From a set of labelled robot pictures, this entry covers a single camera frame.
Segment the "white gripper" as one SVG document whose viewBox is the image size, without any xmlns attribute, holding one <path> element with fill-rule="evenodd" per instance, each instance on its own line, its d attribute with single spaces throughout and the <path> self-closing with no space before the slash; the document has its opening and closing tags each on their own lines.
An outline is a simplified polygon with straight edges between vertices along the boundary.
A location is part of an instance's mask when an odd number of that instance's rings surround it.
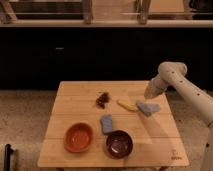
<svg viewBox="0 0 213 171">
<path fill-rule="evenodd" d="M 152 78 L 145 89 L 144 97 L 146 99 L 155 98 L 166 91 L 168 83 L 164 81 L 159 75 Z"/>
</svg>

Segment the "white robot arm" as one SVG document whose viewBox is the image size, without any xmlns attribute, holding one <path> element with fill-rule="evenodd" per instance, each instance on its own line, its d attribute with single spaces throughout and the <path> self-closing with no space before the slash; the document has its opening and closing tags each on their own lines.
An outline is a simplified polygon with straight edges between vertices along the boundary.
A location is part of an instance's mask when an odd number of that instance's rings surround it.
<svg viewBox="0 0 213 171">
<path fill-rule="evenodd" d="M 158 74 L 148 83 L 144 96 L 147 99 L 163 94 L 172 86 L 197 112 L 209 128 L 200 171 L 213 171 L 213 97 L 185 78 L 187 66 L 182 62 L 162 62 Z"/>
</svg>

